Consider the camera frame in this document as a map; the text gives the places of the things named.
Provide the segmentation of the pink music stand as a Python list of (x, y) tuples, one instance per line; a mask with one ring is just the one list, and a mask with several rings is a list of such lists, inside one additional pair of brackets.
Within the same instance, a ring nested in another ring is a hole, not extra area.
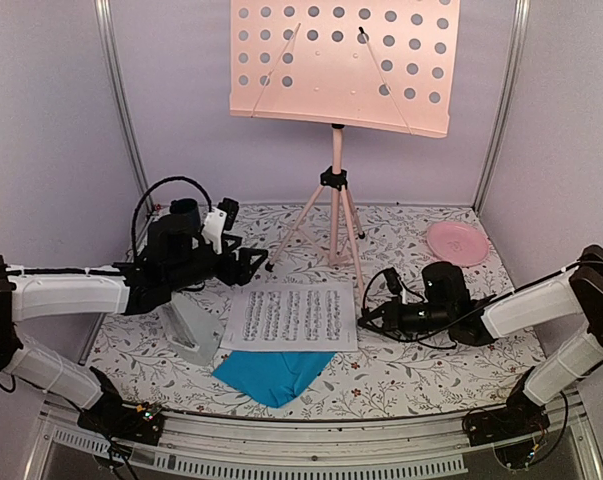
[(457, 1), (234, 1), (229, 110), (330, 125), (337, 179), (346, 127), (442, 139), (460, 14)]

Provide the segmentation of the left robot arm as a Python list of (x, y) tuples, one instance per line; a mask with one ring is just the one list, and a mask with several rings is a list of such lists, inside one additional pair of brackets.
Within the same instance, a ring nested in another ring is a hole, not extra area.
[(185, 291), (210, 279), (244, 286), (268, 256), (228, 234), (231, 222), (218, 208), (202, 224), (188, 214), (164, 215), (149, 225), (145, 247), (132, 261), (95, 269), (10, 267), (0, 256), (0, 372), (69, 400), (107, 433), (122, 433), (130, 415), (107, 376), (19, 336), (17, 324), (57, 315), (159, 311), (177, 356), (205, 365), (220, 346), (223, 327)]

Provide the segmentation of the white metronome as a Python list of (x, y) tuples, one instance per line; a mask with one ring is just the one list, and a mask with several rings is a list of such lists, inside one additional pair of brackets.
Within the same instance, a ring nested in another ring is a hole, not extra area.
[(160, 308), (168, 343), (187, 363), (209, 364), (224, 334), (219, 318), (202, 309), (182, 293), (173, 293), (171, 300)]

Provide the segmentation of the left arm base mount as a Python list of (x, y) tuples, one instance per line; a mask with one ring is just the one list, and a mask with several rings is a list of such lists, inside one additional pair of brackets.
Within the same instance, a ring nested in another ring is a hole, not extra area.
[(83, 410), (77, 421), (80, 428), (99, 433), (104, 438), (150, 446), (159, 444), (164, 424), (165, 417), (156, 405), (144, 403), (132, 406), (105, 398)]

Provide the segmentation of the sheet music paper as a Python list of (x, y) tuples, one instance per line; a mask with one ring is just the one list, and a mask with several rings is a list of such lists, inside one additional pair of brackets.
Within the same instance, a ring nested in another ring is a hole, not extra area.
[(354, 352), (358, 349), (349, 283), (264, 284), (232, 298), (221, 347), (245, 352)]

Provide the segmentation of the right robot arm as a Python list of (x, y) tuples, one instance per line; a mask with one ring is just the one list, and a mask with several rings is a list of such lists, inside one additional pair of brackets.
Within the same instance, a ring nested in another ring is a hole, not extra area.
[(603, 363), (603, 248), (586, 247), (572, 264), (501, 296), (475, 300), (460, 267), (446, 261), (422, 271), (424, 292), (407, 303), (395, 269), (382, 271), (392, 297), (375, 309), (364, 307), (359, 327), (400, 343), (416, 343), (439, 333), (466, 346), (486, 346), (528, 327), (572, 315), (584, 324), (545, 361), (517, 381), (498, 427), (518, 436), (542, 423), (545, 405)]

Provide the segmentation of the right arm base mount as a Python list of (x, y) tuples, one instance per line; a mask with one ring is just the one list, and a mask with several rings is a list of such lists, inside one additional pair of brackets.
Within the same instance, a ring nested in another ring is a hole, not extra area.
[(482, 407), (470, 410), (461, 427), (471, 446), (495, 444), (525, 436), (519, 442), (493, 449), (497, 461), (509, 470), (524, 470), (542, 462), (547, 455), (545, 445), (550, 421), (544, 407)]

